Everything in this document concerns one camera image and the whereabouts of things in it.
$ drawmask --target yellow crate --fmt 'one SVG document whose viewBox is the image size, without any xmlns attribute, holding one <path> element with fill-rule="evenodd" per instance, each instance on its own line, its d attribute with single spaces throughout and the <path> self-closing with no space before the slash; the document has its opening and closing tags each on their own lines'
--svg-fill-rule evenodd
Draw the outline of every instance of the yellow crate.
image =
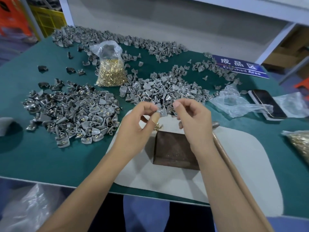
<svg viewBox="0 0 309 232">
<path fill-rule="evenodd" d="M 50 36 L 55 29 L 60 29 L 61 27 L 66 26 L 66 19 L 64 18 L 63 12 L 32 5 L 29 6 L 44 37 Z"/>
</svg>

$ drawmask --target bag of brass rivets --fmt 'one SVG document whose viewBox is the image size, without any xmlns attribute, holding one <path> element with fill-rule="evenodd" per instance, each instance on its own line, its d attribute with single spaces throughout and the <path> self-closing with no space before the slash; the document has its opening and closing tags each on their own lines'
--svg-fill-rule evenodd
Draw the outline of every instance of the bag of brass rivets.
<svg viewBox="0 0 309 232">
<path fill-rule="evenodd" d="M 100 58 L 97 86 L 112 87 L 123 85 L 125 64 L 122 60 L 122 48 L 112 40 L 90 46 L 89 49 Z"/>
<path fill-rule="evenodd" d="M 282 131 L 281 134 L 288 137 L 289 141 L 309 164 L 309 130 L 295 132 Z"/>
</svg>

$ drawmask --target plastic wrap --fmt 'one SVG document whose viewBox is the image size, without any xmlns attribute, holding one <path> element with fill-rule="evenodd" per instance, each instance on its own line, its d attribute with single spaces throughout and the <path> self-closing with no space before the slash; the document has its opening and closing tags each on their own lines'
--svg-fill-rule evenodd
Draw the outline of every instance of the plastic wrap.
<svg viewBox="0 0 309 232">
<path fill-rule="evenodd" d="M 304 118 L 309 116 L 309 109 L 300 92 L 285 94 L 273 98 L 287 117 Z"/>
<path fill-rule="evenodd" d="M 309 164 L 309 130 L 295 132 L 282 131 L 281 134 L 288 137 L 293 146 L 296 147 L 298 152 Z"/>
<path fill-rule="evenodd" d="M 209 101 L 232 118 L 244 116 L 252 111 L 273 112 L 272 105 L 251 104 L 241 97 L 236 88 L 236 83 L 227 85 L 224 90 L 220 91 L 218 97 L 211 98 Z"/>
<path fill-rule="evenodd" d="M 96 85 L 112 87 L 123 85 L 127 80 L 122 48 L 115 41 L 104 41 L 89 49 L 100 58 L 99 76 Z"/>
<path fill-rule="evenodd" d="M 12 190 L 2 213 L 0 231 L 35 232 L 63 201 L 60 187 L 35 184 Z"/>
</svg>

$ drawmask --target forearm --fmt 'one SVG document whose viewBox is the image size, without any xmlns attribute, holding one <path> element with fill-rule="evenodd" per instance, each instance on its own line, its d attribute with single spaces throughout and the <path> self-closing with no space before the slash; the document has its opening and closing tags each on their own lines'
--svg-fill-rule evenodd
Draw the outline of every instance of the forearm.
<svg viewBox="0 0 309 232">
<path fill-rule="evenodd" d="M 201 149 L 197 160 L 218 231 L 266 231 L 215 145 Z"/>
<path fill-rule="evenodd" d="M 112 183 L 128 161 L 114 150 L 107 153 L 38 232 L 86 232 Z"/>
</svg>

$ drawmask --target white wall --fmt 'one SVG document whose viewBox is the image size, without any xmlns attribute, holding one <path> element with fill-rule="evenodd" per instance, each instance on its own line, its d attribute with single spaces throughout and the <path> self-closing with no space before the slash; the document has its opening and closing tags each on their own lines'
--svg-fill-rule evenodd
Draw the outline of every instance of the white wall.
<svg viewBox="0 0 309 232">
<path fill-rule="evenodd" d="M 68 0 L 75 25 L 255 62 L 287 22 L 192 0 Z"/>
</svg>

